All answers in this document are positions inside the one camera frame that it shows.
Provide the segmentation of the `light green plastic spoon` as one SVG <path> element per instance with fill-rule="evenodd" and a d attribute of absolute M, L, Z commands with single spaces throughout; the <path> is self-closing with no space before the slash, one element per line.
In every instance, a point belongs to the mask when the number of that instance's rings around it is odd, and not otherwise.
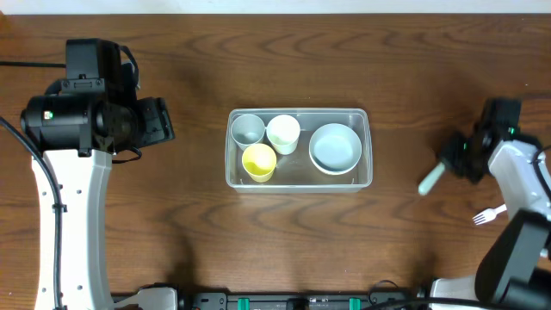
<path fill-rule="evenodd" d="M 420 195 L 428 195 L 445 171 L 445 164 L 439 162 L 420 182 L 418 185 L 418 193 Z"/>

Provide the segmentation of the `white plastic fork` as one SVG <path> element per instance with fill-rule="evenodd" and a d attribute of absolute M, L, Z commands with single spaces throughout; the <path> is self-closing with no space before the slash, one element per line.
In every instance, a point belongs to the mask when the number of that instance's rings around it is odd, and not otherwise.
<path fill-rule="evenodd" d="M 497 218 L 497 216 L 507 210 L 505 204 L 496 208 L 487 208 L 473 217 L 473 222 L 476 226 L 486 224 Z"/>

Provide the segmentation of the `grey plastic cup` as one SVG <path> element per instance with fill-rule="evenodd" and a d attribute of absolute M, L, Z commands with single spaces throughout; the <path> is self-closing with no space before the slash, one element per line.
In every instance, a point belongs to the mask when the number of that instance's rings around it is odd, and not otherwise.
<path fill-rule="evenodd" d="M 262 143 L 265 135 L 263 120 L 252 114 L 239 116 L 231 126 L 231 136 L 238 147 L 244 151 L 247 147 Z"/>

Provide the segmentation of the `yellow plastic cup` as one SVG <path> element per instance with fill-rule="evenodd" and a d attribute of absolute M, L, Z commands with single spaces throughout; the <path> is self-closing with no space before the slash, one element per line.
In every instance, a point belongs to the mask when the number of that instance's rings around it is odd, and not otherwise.
<path fill-rule="evenodd" d="M 247 174 L 258 183 L 268 182 L 277 163 L 275 151 L 265 144 L 248 146 L 242 155 L 242 165 Z"/>

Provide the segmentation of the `white plastic cup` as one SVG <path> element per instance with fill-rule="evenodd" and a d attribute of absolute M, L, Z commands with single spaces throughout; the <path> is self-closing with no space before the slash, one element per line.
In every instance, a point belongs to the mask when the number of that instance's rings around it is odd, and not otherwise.
<path fill-rule="evenodd" d="M 269 142 L 281 155 L 295 151 L 300 137 L 300 123 L 291 115 L 278 115 L 266 127 Z"/>

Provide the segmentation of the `grey plastic bowl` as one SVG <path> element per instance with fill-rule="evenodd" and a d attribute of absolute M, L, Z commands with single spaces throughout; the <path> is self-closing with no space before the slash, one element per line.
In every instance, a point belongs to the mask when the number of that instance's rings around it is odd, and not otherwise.
<path fill-rule="evenodd" d="M 308 152 L 311 149 L 353 149 L 361 153 L 362 142 L 359 136 L 343 124 L 330 123 L 318 128 L 312 135 Z"/>

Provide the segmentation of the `white plastic bowl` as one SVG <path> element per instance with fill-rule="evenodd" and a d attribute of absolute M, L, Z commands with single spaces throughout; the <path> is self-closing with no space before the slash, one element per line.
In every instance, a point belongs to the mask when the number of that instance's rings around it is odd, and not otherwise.
<path fill-rule="evenodd" d="M 311 149 L 309 156 L 319 171 L 338 176 L 352 171 L 359 163 L 361 153 L 353 149 Z"/>

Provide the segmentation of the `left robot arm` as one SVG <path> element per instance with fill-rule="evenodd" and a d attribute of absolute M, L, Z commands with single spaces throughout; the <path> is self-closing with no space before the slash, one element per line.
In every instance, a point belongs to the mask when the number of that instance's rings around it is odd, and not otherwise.
<path fill-rule="evenodd" d="M 177 291 L 170 287 L 144 288 L 115 301 L 109 292 L 105 258 L 105 195 L 112 156 L 93 151 L 48 151 L 46 166 L 60 182 L 62 213 L 60 300 L 64 309 L 176 310 Z"/>

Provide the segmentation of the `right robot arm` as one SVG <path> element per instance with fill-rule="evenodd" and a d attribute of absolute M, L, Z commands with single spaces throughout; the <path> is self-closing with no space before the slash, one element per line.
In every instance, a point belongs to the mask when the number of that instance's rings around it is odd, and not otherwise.
<path fill-rule="evenodd" d="M 541 255 L 550 252 L 550 174 L 544 147 L 514 127 L 484 129 L 452 142 L 441 159 L 473 183 L 493 176 L 510 221 L 474 276 L 432 283 L 432 304 L 548 309 L 550 274 L 537 266 Z"/>

